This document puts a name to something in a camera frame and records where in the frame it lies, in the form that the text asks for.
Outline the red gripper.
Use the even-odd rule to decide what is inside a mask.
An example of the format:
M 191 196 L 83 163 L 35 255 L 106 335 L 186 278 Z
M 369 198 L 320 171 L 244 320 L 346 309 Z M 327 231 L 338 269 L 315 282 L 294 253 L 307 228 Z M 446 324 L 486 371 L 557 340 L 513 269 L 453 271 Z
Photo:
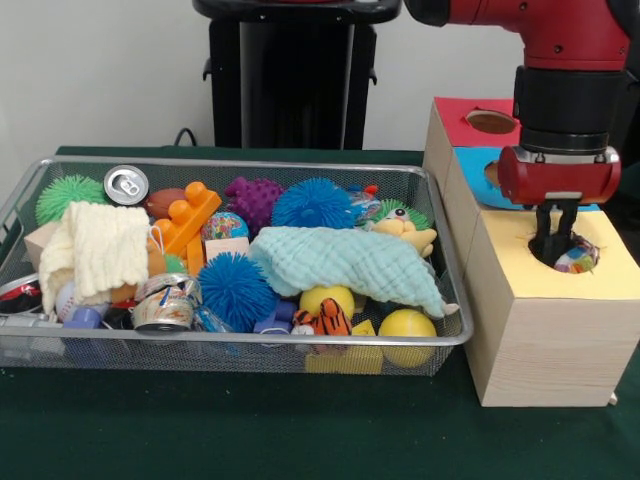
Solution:
M 559 155 L 522 147 L 501 151 L 498 181 L 502 195 L 514 204 L 536 207 L 535 245 L 544 245 L 551 231 L 551 210 L 562 212 L 557 236 L 570 240 L 580 205 L 609 200 L 621 178 L 620 156 L 612 147 L 601 154 Z

